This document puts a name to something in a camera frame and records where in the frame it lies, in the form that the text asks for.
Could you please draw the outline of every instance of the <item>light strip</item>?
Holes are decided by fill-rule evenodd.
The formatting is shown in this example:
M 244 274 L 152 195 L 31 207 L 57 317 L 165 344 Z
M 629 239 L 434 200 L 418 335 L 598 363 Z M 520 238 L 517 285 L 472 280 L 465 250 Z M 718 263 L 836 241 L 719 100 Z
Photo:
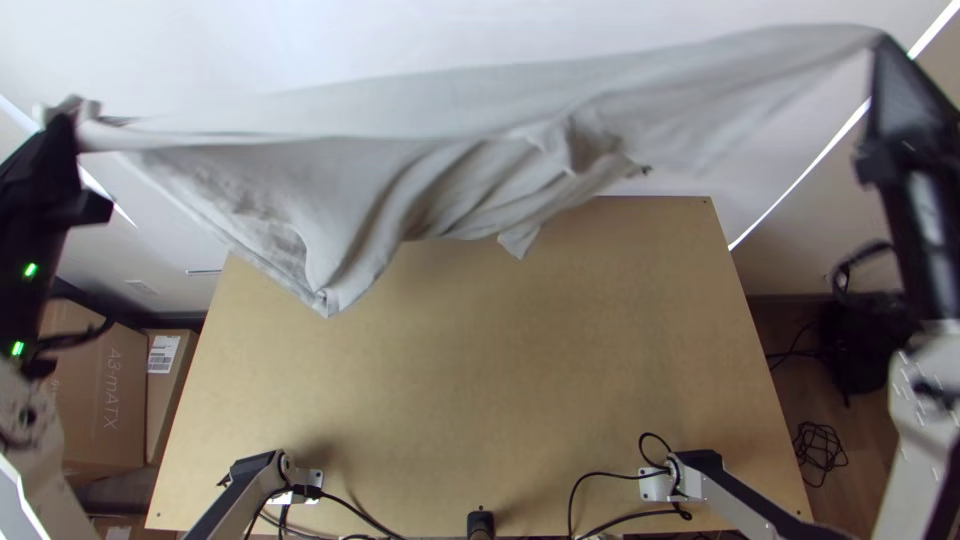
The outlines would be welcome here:
M 10 103 L 10 100 L 8 100 L 2 95 L 0 95 L 0 111 L 7 113 L 7 115 L 9 115 L 10 118 L 12 118 L 13 121 L 16 122 L 27 133 L 36 133 L 37 131 L 40 130 L 40 126 L 37 125 L 37 123 L 34 122 L 32 118 L 30 118 L 23 111 L 18 109 L 16 105 L 14 105 L 13 103 Z M 112 201 L 113 209 L 116 210 L 117 213 L 120 214 L 121 217 L 123 217 L 123 219 L 129 221 L 130 224 L 133 225 L 134 227 L 137 227 L 137 224 L 133 222 L 133 219 L 131 219 L 130 216 L 128 216 L 127 213 L 123 211 L 123 208 L 120 208 L 120 205 L 117 204 L 117 200 L 114 199 L 109 193 L 107 193 L 107 190 L 106 188 L 103 187 L 103 184 L 98 182 L 97 179 L 94 178 L 93 175 L 88 173 L 87 170 L 84 169 L 83 167 L 80 167 L 78 165 L 77 168 L 80 170 L 81 182 L 86 184 L 86 186 L 92 189 L 93 191 L 97 192 L 97 194 Z
M 944 10 L 940 13 L 940 15 L 938 15 L 937 18 L 934 19 L 933 23 L 927 28 L 927 30 L 923 33 L 923 35 L 920 36 L 920 39 L 918 39 L 917 42 L 913 44 L 913 47 L 910 47 L 910 50 L 907 51 L 907 56 L 909 56 L 911 60 L 919 56 L 920 53 L 922 53 L 923 50 L 927 48 L 927 45 L 929 45 L 930 42 L 933 41 L 933 38 L 936 37 L 941 30 L 943 30 L 943 27 L 946 26 L 948 22 L 950 22 L 950 19 L 952 19 L 953 16 L 957 14 L 957 11 L 960 11 L 960 0 L 952 0 L 950 4 L 947 5 L 947 7 L 944 8 Z M 853 126 L 855 126 L 857 122 L 860 121 L 860 119 L 863 117 L 864 114 L 866 114 L 867 109 L 869 108 L 870 108 L 869 99 L 864 101 L 859 107 L 857 107 L 857 110 L 854 111 L 853 114 L 850 115 L 850 118 L 848 118 L 847 121 L 843 123 L 843 127 L 840 128 L 840 131 L 837 131 L 836 135 L 834 135 L 833 138 L 830 139 L 830 142 L 828 142 L 827 145 L 823 148 L 823 150 L 821 150 L 820 153 L 817 154 L 817 157 L 814 158 L 813 162 L 810 163 L 810 165 L 807 166 L 806 169 L 804 169 L 804 171 L 800 174 L 800 176 L 796 180 L 794 180 L 792 184 L 790 184 L 790 187 L 788 187 L 787 190 L 783 192 L 783 195 L 780 195 L 780 197 L 778 197 L 777 200 L 774 201 L 774 203 L 770 206 L 770 208 L 767 208 L 767 211 L 764 212 L 759 218 L 757 218 L 756 221 L 753 222 L 753 225 L 750 225 L 749 227 L 747 227 L 747 230 L 743 231 L 743 234 L 741 234 L 736 240 L 731 242 L 727 246 L 727 249 L 733 251 L 735 247 L 740 245 L 740 242 L 743 242 L 743 239 L 746 238 L 750 233 L 752 233 L 753 230 L 756 229 L 758 225 L 760 225 L 760 222 L 763 221 L 767 216 L 769 216 L 770 213 L 773 212 L 773 209 L 776 208 L 777 205 L 779 205 L 784 199 L 786 199 L 787 195 L 789 195 L 790 192 L 792 192 L 798 185 L 800 185 L 800 182 L 802 182 L 803 179 L 806 178 L 821 161 L 823 161 L 823 158 L 825 158 L 827 154 L 829 154 L 830 151 L 833 150 L 833 147 L 836 146 L 837 143 L 840 142 L 840 140 L 843 139 L 843 137 L 846 136 L 846 134 L 851 129 L 853 129 Z

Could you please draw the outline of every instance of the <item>metal clamp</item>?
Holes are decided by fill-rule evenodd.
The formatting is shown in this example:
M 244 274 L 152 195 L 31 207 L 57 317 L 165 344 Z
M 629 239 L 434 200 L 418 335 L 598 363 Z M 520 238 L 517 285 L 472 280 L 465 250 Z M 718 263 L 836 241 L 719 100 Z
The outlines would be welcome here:
M 674 494 L 674 488 L 679 483 L 678 478 L 680 478 L 676 460 L 667 458 L 664 466 L 668 470 L 666 474 L 656 474 L 663 471 L 663 469 L 656 467 L 641 467 L 637 470 L 637 476 L 653 475 L 638 480 L 640 499 L 643 502 L 687 502 L 688 497 Z
M 294 467 L 290 456 L 284 454 L 280 458 L 280 470 L 290 486 L 323 487 L 323 471 L 321 469 L 301 469 Z M 284 491 L 267 500 L 267 504 L 317 504 L 320 499 L 313 499 L 304 495 L 295 495 L 292 490 Z

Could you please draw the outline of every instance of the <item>black bag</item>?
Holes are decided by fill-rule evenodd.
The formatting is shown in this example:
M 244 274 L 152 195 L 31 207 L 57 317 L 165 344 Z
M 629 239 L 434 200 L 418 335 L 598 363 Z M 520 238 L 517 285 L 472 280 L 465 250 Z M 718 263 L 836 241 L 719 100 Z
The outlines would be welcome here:
M 920 329 L 902 295 L 849 292 L 856 265 L 891 251 L 889 242 L 872 242 L 841 261 L 830 276 L 835 300 L 820 313 L 820 345 L 847 406 L 851 394 L 873 392 L 887 384 L 891 357 Z

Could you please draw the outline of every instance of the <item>white wall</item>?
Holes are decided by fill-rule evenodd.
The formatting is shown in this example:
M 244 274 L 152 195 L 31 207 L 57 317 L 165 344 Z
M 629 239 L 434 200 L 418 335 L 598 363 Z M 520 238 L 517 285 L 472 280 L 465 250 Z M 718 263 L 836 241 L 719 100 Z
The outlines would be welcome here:
M 960 102 L 960 18 L 947 24 L 920 55 L 920 64 Z M 851 158 L 861 126 L 836 146 L 813 173 L 733 251 L 747 294 L 815 294 L 829 291 L 824 276 L 836 262 L 873 238 L 888 238 L 876 192 L 857 182 Z M 899 287 L 895 261 L 864 268 L 856 290 Z

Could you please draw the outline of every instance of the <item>white cloth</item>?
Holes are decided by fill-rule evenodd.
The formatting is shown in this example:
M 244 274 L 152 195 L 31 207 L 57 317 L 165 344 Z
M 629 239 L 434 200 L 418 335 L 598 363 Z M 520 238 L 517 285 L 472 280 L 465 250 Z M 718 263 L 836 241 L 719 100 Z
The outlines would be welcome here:
M 122 151 L 324 316 L 399 243 L 540 225 L 642 166 L 702 170 L 879 32 L 761 29 L 603 58 L 405 75 L 118 119 L 78 98 L 86 152 Z

